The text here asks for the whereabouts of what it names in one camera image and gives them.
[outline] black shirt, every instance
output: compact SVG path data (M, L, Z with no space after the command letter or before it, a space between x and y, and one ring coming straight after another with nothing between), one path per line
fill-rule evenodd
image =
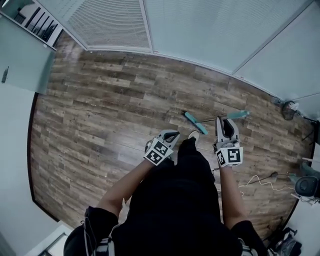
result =
M98 247L118 220L113 213L100 208L89 207L86 216L91 255L90 247ZM259 256L267 255L250 221L239 222L231 230L221 223L213 175L201 170L196 173L179 168L153 171L132 195L127 220L111 235L116 256L240 256L243 246L239 239ZM64 255L86 256L83 226L68 237Z

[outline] wooden floor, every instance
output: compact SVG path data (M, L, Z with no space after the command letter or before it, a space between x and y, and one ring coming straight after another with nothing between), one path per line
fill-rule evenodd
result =
M271 97L227 75L163 57L84 51L64 34L59 40L46 95L36 103L31 134L35 199L72 227L144 155L146 141L163 129L193 130L182 116L198 119L237 110L244 163L234 168L239 185L253 175L287 174L309 157L311 126L302 118L285 121ZM200 136L198 150L217 167L212 144L215 124ZM214 173L220 188L219 172ZM268 178L275 189L291 186L285 175ZM258 182L242 187L246 208L264 238L287 218L295 203L291 189L272 190Z

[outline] person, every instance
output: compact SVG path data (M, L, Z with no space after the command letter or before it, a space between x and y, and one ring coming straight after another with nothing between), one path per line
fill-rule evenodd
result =
M196 149L194 131L179 147L177 165L158 166L144 159L89 207L83 225L67 238L64 256L240 256L245 248L267 255L248 220L231 167L219 167L218 192L208 161ZM131 202L126 221L118 225L122 202Z

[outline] teal brush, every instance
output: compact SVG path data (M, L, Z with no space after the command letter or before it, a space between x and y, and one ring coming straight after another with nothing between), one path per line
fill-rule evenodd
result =
M233 113L229 113L226 115L221 116L221 119L238 119L238 118L245 118L247 115L249 115L250 112L246 111L246 110L241 110L239 112L233 112ZM209 122L209 121L214 121L216 120L216 118L211 118L211 119L206 119L206 120L201 120L201 121L197 121L197 119L190 114L189 112L184 112L183 115L191 121L191 123L197 127L200 132L202 132L204 135L208 134L208 131L206 130L206 128L201 124L204 122Z

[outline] door frame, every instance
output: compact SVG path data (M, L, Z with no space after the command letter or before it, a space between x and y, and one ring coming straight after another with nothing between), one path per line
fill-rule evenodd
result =
M27 33L29 33L30 35L32 35L35 39L39 40L41 43L43 43L45 45L45 47L49 47L52 50L54 50L55 52L57 51L56 48L52 47L51 45L47 44L46 41L42 40L41 38L37 37L34 33L32 33L30 30L26 29L24 26L22 26L21 24L19 24L18 22L16 22L13 18L9 17L8 15L6 15L5 13L3 13L0 10L0 19L4 17L5 19L9 20L10 22L13 22L16 26L18 26L19 28L23 29L24 31L26 31Z

